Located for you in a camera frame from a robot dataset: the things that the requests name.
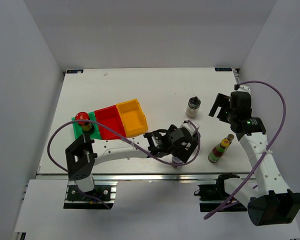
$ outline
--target small jar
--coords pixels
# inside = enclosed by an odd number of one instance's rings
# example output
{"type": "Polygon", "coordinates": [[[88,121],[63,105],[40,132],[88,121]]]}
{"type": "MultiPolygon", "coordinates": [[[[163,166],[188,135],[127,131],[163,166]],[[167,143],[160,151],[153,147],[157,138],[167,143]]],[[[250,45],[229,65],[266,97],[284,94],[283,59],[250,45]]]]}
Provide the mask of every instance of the small jar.
{"type": "Polygon", "coordinates": [[[194,96],[189,99],[188,106],[185,110],[185,115],[188,118],[195,118],[200,108],[201,101],[197,96],[194,96]]]}

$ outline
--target yellow bin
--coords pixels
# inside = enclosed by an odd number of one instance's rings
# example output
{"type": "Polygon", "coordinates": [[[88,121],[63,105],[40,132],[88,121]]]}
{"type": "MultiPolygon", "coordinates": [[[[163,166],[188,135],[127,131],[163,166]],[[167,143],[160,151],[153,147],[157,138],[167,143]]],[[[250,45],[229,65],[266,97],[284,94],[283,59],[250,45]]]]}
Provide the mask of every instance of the yellow bin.
{"type": "Polygon", "coordinates": [[[118,103],[116,108],[120,114],[127,138],[139,136],[148,130],[146,116],[137,99],[118,103]]]}

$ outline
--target plastic bin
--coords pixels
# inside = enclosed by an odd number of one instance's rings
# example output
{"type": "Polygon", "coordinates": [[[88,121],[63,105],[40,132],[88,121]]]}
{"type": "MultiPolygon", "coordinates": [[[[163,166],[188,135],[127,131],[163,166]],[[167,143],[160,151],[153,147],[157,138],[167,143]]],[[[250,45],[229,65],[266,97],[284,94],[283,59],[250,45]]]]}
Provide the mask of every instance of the plastic bin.
{"type": "MultiPolygon", "coordinates": [[[[94,111],[94,115],[99,123],[106,125],[107,127],[111,128],[124,137],[126,136],[125,128],[121,121],[118,109],[115,105],[96,110],[94,111]]],[[[99,126],[99,132],[103,140],[120,138],[109,130],[103,128],[102,126],[99,126]]]]}
{"type": "Polygon", "coordinates": [[[148,130],[146,116],[137,99],[118,103],[116,107],[128,138],[144,134],[148,130]]]}
{"type": "MultiPolygon", "coordinates": [[[[92,121],[96,120],[95,113],[93,111],[89,112],[88,115],[90,117],[90,120],[92,120],[92,121]]],[[[74,138],[77,139],[78,137],[80,137],[83,134],[82,129],[76,122],[73,123],[72,126],[73,126],[74,138]]],[[[100,136],[98,125],[93,124],[93,126],[94,126],[94,131],[93,131],[93,133],[90,134],[90,138],[91,139],[102,139],[100,136]]]]}

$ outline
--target green tray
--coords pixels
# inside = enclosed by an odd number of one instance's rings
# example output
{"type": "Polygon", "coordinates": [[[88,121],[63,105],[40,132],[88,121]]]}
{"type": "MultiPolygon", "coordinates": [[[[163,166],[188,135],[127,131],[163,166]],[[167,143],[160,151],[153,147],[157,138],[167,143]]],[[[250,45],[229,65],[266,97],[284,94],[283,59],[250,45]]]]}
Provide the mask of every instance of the green tray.
{"type": "MultiPolygon", "coordinates": [[[[89,112],[88,113],[89,117],[90,117],[90,120],[92,121],[96,121],[96,116],[95,116],[95,113],[92,111],[92,112],[89,112]]],[[[84,134],[82,132],[82,129],[81,127],[75,122],[72,124],[73,126],[73,132],[74,132],[74,138],[77,139],[78,137],[80,137],[82,134],[84,134]]],[[[101,138],[101,135],[100,135],[100,132],[99,132],[99,128],[98,128],[98,125],[97,124],[93,124],[94,126],[94,131],[93,133],[90,134],[90,138],[91,139],[102,139],[101,138]]]]}

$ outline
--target red cap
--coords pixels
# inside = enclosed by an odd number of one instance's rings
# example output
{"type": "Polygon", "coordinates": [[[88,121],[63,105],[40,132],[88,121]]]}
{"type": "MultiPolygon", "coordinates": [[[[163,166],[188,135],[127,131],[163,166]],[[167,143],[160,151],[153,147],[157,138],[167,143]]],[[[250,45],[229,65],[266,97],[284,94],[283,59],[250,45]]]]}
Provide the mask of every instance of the red cap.
{"type": "MultiPolygon", "coordinates": [[[[77,115],[75,115],[74,119],[75,120],[81,120],[81,119],[90,120],[90,117],[89,117],[88,113],[86,113],[85,111],[81,111],[77,115]]],[[[85,125],[86,124],[86,122],[84,122],[84,121],[78,121],[77,123],[80,124],[80,125],[85,125]]]]}

